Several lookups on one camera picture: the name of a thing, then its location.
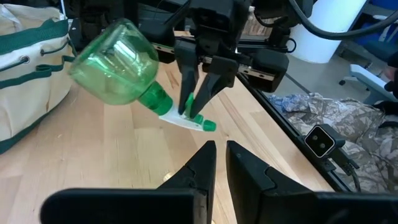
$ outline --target floor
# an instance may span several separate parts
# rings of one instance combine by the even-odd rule
[[[326,64],[304,62],[291,55],[288,57],[290,63],[287,75],[276,92],[271,94],[286,96],[314,92],[336,100],[353,98],[359,101],[363,101],[369,95],[366,87],[358,82],[347,81],[345,85],[339,85],[339,81],[349,75],[351,63],[363,63],[352,55],[345,56],[347,59],[344,59],[335,54]],[[382,66],[373,65],[369,70],[378,74],[381,72]]]

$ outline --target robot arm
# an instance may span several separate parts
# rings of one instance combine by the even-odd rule
[[[284,26],[278,26],[270,39],[251,42],[240,40],[249,15],[250,5],[267,17],[284,16]],[[312,3],[302,9],[310,15]],[[193,38],[174,37],[173,27],[182,19],[191,17],[195,27],[191,29]],[[284,3],[249,0],[189,0],[163,24],[145,21],[140,31],[158,50],[161,62],[177,61],[182,73],[182,87],[178,112],[185,111],[185,102],[193,93],[198,81],[198,66],[203,63],[207,72],[192,104],[190,116],[194,117],[203,107],[225,87],[233,87],[235,75],[244,73],[255,88],[273,92],[287,71],[289,60],[286,42],[289,27],[298,22]],[[251,54],[236,53],[239,45],[248,48],[260,47]]]

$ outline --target white container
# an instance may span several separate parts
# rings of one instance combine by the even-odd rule
[[[346,32],[355,21],[366,0],[318,0],[314,6],[310,22],[328,32]],[[290,35],[297,43],[294,57],[312,63],[328,63],[340,40],[326,40],[311,34],[303,25],[292,28]],[[294,44],[287,43],[289,49]]]

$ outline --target green bottle cap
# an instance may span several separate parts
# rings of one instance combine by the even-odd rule
[[[173,99],[167,95],[167,97],[159,103],[159,106],[152,111],[157,113],[157,115],[162,116],[169,112],[171,107],[173,107]]]
[[[166,114],[173,107],[173,99],[157,81],[152,83],[138,101],[159,116]]]
[[[202,124],[203,123],[203,115],[196,115],[195,118],[193,119],[193,122],[195,122],[196,124]]]
[[[209,120],[205,120],[205,122],[203,122],[203,130],[204,131],[216,131],[217,128],[217,124],[209,121]]]

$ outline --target green strap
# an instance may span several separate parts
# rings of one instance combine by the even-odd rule
[[[21,85],[25,82],[38,79],[50,77],[52,72],[59,72],[63,70],[63,65],[65,62],[72,62],[75,58],[70,56],[62,56],[61,65],[38,65],[36,66],[36,71],[29,74],[23,75],[18,78],[12,78],[0,82],[0,90],[10,86]]]
[[[28,57],[22,57],[18,62],[5,66],[4,68],[0,68],[0,72],[8,70],[10,68],[14,68],[18,65],[22,65],[23,63],[27,63],[29,61]]]
[[[69,45],[72,48],[72,53],[73,55],[76,57],[77,56],[77,52],[75,49],[75,46],[73,45],[72,41],[70,41],[69,38],[67,38],[67,41],[59,48],[55,49],[55,50],[49,50],[48,52],[44,51],[43,49],[40,51],[41,56],[46,55],[46,54],[52,54],[55,52],[58,52],[62,49],[64,49],[67,45]]]
[[[67,20],[54,22],[49,19],[38,28],[26,29],[13,34],[0,36],[0,55],[31,46],[41,41],[64,37],[68,34]]]

